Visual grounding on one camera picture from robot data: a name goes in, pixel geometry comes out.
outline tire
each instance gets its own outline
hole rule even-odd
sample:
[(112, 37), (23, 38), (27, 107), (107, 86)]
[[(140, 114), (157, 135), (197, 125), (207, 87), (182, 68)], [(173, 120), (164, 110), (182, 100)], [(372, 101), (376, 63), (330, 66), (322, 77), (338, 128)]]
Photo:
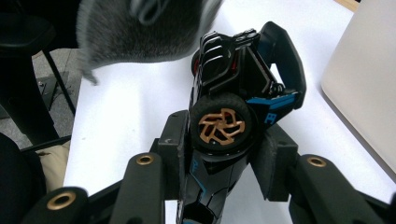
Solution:
[(191, 59), (191, 72), (192, 75), (195, 76), (197, 74), (198, 65), (199, 65), (199, 50), (195, 51), (194, 55), (192, 55)]
[(252, 130), (247, 104), (237, 95), (204, 96), (190, 114), (191, 140), (208, 152), (224, 152), (240, 146)]

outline black toy car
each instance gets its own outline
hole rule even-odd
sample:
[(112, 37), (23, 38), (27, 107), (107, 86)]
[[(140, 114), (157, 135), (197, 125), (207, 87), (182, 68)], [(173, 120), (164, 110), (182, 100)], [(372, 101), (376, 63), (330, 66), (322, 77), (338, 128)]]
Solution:
[(286, 31), (273, 22), (260, 33), (203, 36), (191, 70), (191, 138), (211, 153), (231, 152), (253, 130), (263, 132), (303, 104), (303, 67)]
[[(272, 63), (283, 83), (271, 73)], [(191, 147), (178, 223), (218, 224), (264, 131), (302, 106), (304, 71), (288, 34), (273, 22), (259, 33), (204, 35), (191, 71)]]

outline floor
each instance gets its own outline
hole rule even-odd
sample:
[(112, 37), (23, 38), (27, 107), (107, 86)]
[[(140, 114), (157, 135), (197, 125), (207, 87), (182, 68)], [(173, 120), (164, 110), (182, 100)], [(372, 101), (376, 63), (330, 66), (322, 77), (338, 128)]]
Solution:
[[(60, 73), (67, 72), (67, 81), (64, 83), (75, 107), (77, 107), (81, 73), (78, 70), (77, 49), (56, 49), (51, 56)], [(46, 58), (38, 53), (33, 57), (36, 77), (53, 76)], [(60, 136), (70, 135), (73, 131), (74, 117), (67, 105), (61, 89), (58, 87), (54, 93), (52, 106), (49, 111), (54, 127)], [(19, 148), (29, 147), (32, 144), (26, 135), (20, 132), (12, 119), (0, 119), (0, 132), (11, 138)]]

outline laptop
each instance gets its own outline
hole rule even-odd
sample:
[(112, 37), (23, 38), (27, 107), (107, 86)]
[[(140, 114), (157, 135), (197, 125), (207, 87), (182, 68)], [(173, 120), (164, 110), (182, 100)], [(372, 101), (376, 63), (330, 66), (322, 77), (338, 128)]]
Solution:
[(321, 82), (330, 105), (335, 106), (353, 132), (390, 168), (393, 177), (396, 174), (395, 11), (394, 0), (361, 1)]

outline white table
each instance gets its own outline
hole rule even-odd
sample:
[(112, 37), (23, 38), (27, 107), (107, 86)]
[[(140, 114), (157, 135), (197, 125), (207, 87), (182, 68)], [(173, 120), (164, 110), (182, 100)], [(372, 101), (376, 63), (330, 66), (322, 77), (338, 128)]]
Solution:
[[(352, 17), (332, 0), (225, 0), (213, 30), (234, 35), (267, 21), (286, 29), (303, 61), (307, 94), (302, 109), (279, 124), (300, 154), (331, 160), (358, 190), (389, 202), (395, 184), (322, 96), (320, 79)], [(155, 64), (117, 63), (94, 70), (100, 84), (82, 80), (64, 184), (90, 195), (119, 181), (127, 161), (147, 152), (167, 117), (189, 105), (191, 57)], [(166, 205), (175, 223), (176, 203)], [(225, 204), (222, 223), (291, 223), (287, 203), (268, 203), (250, 167)]]

